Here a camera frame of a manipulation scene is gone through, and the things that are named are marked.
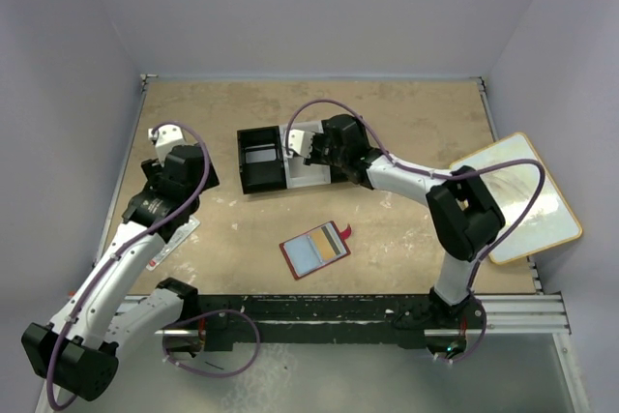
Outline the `red leather card holder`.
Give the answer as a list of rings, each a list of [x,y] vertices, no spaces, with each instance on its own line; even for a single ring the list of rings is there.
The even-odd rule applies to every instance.
[[[309,234],[315,228],[323,225],[329,225],[332,230],[332,234],[336,237],[337,242],[339,243],[341,251],[341,254],[338,257],[330,261],[322,261],[319,258],[309,238]],[[280,251],[294,280],[303,279],[304,277],[337,262],[351,253],[350,248],[346,244],[346,240],[352,233],[352,228],[349,224],[343,230],[340,230],[333,221],[327,221],[315,228],[280,243]]]

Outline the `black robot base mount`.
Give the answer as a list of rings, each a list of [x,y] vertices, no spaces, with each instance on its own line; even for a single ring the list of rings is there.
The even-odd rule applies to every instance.
[[[453,307],[428,294],[200,294],[192,292],[167,330],[200,330],[207,351],[236,343],[387,344],[463,352],[465,338],[486,328],[482,303]]]

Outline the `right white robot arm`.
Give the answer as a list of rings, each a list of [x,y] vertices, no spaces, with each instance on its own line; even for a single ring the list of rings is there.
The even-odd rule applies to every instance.
[[[464,166],[455,172],[404,162],[374,147],[362,121],[336,115],[315,133],[289,130],[286,150],[304,164],[338,169],[351,183],[390,192],[425,206],[445,256],[431,295],[431,319],[452,327],[464,316],[476,262],[497,238],[505,218],[481,177]]]

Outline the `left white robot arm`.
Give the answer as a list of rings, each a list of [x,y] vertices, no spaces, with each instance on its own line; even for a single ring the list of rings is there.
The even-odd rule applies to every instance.
[[[117,312],[147,264],[198,209],[200,194],[220,182],[202,143],[174,142],[141,168],[146,183],[100,261],[46,324],[30,324],[21,337],[33,371],[44,379],[49,412],[77,398],[97,399],[143,339],[169,324],[188,328],[198,318],[196,288],[174,278],[129,312]]]

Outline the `black white three-compartment tray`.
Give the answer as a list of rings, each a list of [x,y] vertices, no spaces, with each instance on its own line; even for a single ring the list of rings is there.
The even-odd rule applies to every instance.
[[[239,174],[243,194],[286,191],[346,181],[337,168],[304,165],[287,157],[283,137],[286,125],[243,129],[237,132]]]

